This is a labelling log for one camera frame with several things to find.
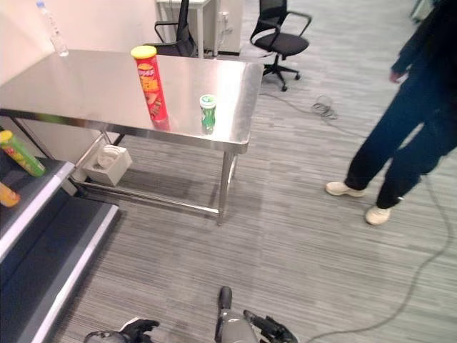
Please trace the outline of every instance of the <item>human hand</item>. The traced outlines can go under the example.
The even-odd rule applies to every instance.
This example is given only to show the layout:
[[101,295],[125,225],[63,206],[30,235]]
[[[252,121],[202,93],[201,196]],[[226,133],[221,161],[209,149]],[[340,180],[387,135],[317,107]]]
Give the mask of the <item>human hand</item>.
[[393,70],[391,71],[391,74],[389,75],[388,79],[390,82],[393,82],[394,84],[399,84],[400,81],[398,79],[400,79],[404,74],[406,74],[406,72],[403,72],[403,73],[396,73],[394,72]]

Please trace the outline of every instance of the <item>yellow snack can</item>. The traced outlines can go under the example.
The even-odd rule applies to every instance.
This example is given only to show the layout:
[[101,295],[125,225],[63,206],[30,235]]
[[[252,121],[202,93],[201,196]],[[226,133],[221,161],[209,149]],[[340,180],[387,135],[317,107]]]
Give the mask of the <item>yellow snack can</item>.
[[21,200],[19,194],[13,192],[9,187],[0,182],[0,204],[6,207],[13,207],[19,200]]
[[27,151],[21,141],[11,131],[5,130],[0,132],[0,146],[33,177],[40,177],[46,171],[44,165]]

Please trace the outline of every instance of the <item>shoe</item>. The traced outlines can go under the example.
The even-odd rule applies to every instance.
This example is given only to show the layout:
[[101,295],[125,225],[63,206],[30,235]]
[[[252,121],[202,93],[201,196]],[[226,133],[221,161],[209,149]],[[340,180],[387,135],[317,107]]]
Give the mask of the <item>shoe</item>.
[[391,209],[380,209],[377,206],[371,207],[365,213],[365,220],[371,225],[379,225],[388,221],[391,217]]
[[351,197],[363,197],[365,195],[365,191],[361,190],[358,191],[357,189],[352,189],[347,187],[344,182],[329,182],[326,184],[326,191],[331,195],[340,196],[343,194],[350,195]]

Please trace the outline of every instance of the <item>gray carpet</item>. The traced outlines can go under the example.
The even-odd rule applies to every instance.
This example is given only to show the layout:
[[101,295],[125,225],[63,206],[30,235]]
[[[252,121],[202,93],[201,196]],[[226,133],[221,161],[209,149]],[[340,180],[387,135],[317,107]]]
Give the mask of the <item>gray carpet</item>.
[[[358,135],[370,132],[397,86],[390,65],[415,27],[413,0],[295,0],[289,7],[313,15],[307,51],[284,61],[301,70],[279,90],[267,76],[262,92],[308,111],[316,97],[333,99],[339,119]],[[248,38],[257,1],[245,1],[239,59],[267,62]],[[297,31],[296,22],[288,25]],[[362,142],[261,96],[247,154],[240,156],[222,227],[212,218],[117,200],[124,215],[109,238],[54,342],[82,342],[97,329],[119,328],[132,317],[162,323],[158,342],[211,342],[216,296],[233,289],[233,307],[269,314],[302,342],[331,330],[361,328],[393,313],[418,265],[444,244],[446,228],[424,184],[419,184],[381,227],[364,211],[376,199],[383,172],[362,199],[323,192],[341,180]],[[126,187],[200,204],[216,196],[221,154],[126,137],[134,158]],[[457,158],[431,175],[440,203],[457,227]],[[152,177],[145,174],[152,172]],[[457,246],[425,270],[405,312],[370,332],[318,343],[457,341]]]

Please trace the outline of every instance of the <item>green snack can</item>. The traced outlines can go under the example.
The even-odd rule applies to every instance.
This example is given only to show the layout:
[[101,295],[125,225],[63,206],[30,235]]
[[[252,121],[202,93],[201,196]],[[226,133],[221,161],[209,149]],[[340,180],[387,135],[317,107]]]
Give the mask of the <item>green snack can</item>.
[[0,132],[1,148],[33,177],[40,177],[46,171],[43,164],[30,154],[11,131]]
[[207,131],[212,131],[216,123],[216,97],[206,94],[200,97],[201,125]]

